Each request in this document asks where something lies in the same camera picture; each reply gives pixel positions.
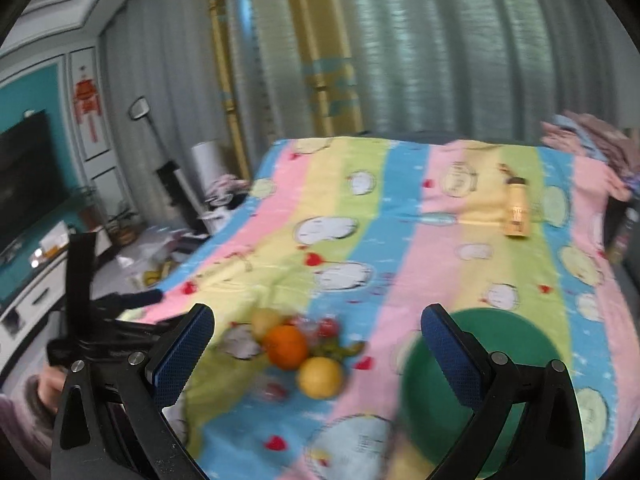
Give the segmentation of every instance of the black tv screen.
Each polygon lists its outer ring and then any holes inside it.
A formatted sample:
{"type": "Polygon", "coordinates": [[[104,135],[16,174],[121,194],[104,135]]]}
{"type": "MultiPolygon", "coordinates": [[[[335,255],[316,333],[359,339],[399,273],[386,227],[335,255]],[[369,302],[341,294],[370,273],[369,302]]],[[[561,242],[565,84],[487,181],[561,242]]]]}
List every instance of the black tv screen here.
{"type": "Polygon", "coordinates": [[[45,112],[0,134],[0,252],[67,197],[45,112]]]}

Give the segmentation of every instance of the hand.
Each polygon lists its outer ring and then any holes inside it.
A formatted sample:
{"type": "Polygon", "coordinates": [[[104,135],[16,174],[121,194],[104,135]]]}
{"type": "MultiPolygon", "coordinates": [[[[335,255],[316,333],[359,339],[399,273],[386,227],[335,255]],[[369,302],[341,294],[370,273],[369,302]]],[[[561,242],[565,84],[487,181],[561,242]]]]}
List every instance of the hand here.
{"type": "Polygon", "coordinates": [[[38,398],[53,414],[58,412],[60,395],[65,386],[66,370],[62,367],[44,365],[38,377],[38,398]]]}

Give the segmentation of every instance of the pink stripe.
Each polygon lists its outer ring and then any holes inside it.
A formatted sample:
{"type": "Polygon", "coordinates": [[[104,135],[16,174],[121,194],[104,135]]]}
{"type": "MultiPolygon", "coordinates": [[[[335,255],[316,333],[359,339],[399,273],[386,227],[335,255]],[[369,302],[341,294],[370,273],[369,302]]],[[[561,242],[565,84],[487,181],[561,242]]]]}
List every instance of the pink stripe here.
{"type": "MultiPolygon", "coordinates": [[[[461,142],[432,146],[423,187],[422,212],[462,211],[464,200],[440,192],[439,178],[452,162],[464,160],[461,142]]],[[[373,359],[370,370],[352,370],[345,391],[335,401],[332,420],[355,413],[372,413],[393,419],[398,408],[400,375],[396,371],[397,348],[410,333],[420,329],[420,314],[430,303],[452,304],[460,275],[458,258],[434,258],[438,254],[454,254],[460,240],[458,224],[446,227],[419,224],[406,254],[402,270],[380,309],[376,327],[367,345],[366,355],[373,359]]],[[[280,480],[316,480],[308,471],[304,457],[284,472],[280,480]]]]}
{"type": "MultiPolygon", "coordinates": [[[[294,143],[290,142],[276,161],[273,182],[276,191],[260,202],[256,212],[225,244],[218,247],[199,268],[207,267],[216,260],[226,258],[233,253],[245,253],[265,236],[277,231],[287,223],[300,200],[305,184],[306,170],[310,156],[291,156],[294,143]]],[[[169,317],[178,316],[186,311],[192,301],[190,296],[181,292],[182,285],[169,290],[162,303],[151,305],[145,315],[139,319],[143,323],[156,323],[169,317]]]]}
{"type": "Polygon", "coordinates": [[[622,449],[640,415],[640,345],[633,319],[611,266],[600,255],[591,235],[594,217],[602,214],[607,204],[605,170],[602,163],[590,158],[577,156],[574,159],[573,204],[579,214],[574,215],[572,239],[579,249],[596,259],[604,278],[604,282],[595,287],[595,293],[618,387],[610,463],[622,449]]]}

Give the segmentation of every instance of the white cylinder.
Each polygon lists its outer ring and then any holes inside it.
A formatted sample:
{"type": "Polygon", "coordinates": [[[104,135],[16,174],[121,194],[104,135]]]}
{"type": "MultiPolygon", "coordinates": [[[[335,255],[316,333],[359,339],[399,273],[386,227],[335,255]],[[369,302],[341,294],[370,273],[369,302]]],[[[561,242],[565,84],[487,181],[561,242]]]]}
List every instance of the white cylinder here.
{"type": "Polygon", "coordinates": [[[193,146],[191,153],[193,154],[202,192],[206,194],[216,179],[227,173],[225,164],[222,162],[220,148],[215,140],[208,140],[193,146]]]}

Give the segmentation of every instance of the green bowl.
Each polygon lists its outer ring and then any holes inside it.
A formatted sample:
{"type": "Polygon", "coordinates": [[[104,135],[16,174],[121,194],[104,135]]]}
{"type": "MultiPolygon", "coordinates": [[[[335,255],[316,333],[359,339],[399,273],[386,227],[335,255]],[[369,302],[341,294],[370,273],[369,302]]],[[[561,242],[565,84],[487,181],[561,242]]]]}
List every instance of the green bowl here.
{"type": "MultiPolygon", "coordinates": [[[[545,366],[559,359],[546,335],[523,317],[497,308],[471,308],[451,315],[488,352],[505,352],[515,363],[545,366]]],[[[489,455],[481,476],[494,474],[509,449],[524,404],[516,404],[489,455]]],[[[434,465],[464,430],[472,410],[461,406],[422,338],[414,345],[402,375],[400,419],[409,439],[434,465]]]]}

